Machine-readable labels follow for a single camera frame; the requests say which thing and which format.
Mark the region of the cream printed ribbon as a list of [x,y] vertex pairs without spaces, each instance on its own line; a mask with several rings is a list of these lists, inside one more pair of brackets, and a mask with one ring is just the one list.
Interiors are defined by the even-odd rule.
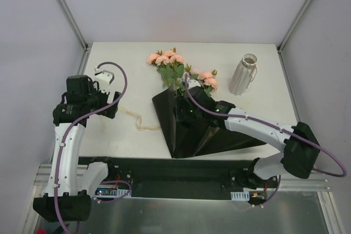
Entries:
[[143,121],[142,121],[142,116],[138,113],[132,112],[132,111],[130,111],[122,106],[120,106],[118,108],[118,110],[121,113],[123,113],[124,115],[135,119],[135,125],[139,131],[159,131],[159,130],[161,130],[160,126],[144,126]]

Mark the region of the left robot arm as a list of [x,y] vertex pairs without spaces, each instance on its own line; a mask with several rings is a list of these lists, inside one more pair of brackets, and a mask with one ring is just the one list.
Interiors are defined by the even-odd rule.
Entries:
[[77,178],[80,145],[88,114],[115,118],[118,104],[108,103],[110,84],[115,76],[102,71],[93,78],[70,76],[67,91],[53,110],[55,149],[52,169],[43,197],[33,200],[33,209],[48,222],[86,221],[90,216],[92,196],[98,184],[110,184],[116,171],[106,162],[89,164],[82,180]]

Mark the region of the black wrapping paper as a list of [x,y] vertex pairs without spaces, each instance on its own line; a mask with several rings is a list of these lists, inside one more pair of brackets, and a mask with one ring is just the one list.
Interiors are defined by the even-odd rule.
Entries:
[[176,96],[172,88],[155,95],[152,103],[172,158],[189,158],[231,150],[261,146],[265,143],[249,135],[223,128],[210,127],[202,122],[177,122]]

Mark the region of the pink rose bouquet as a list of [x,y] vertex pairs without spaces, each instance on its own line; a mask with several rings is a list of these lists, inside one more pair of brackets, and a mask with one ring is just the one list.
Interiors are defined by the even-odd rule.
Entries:
[[216,80],[217,70],[211,72],[200,72],[184,62],[183,57],[177,53],[176,48],[169,50],[158,50],[147,58],[147,64],[156,67],[161,75],[164,87],[171,87],[176,96],[184,96],[186,93],[185,80],[195,80],[204,89],[207,96],[218,89]]

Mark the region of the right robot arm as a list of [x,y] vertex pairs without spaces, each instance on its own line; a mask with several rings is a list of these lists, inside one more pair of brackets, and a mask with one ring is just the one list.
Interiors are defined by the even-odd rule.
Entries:
[[282,174],[309,178],[320,153],[318,141],[307,124],[298,122],[291,126],[260,119],[230,102],[213,100],[201,87],[190,88],[189,94],[176,102],[175,116],[179,122],[205,121],[277,149],[274,155],[252,161],[244,178],[253,187]]

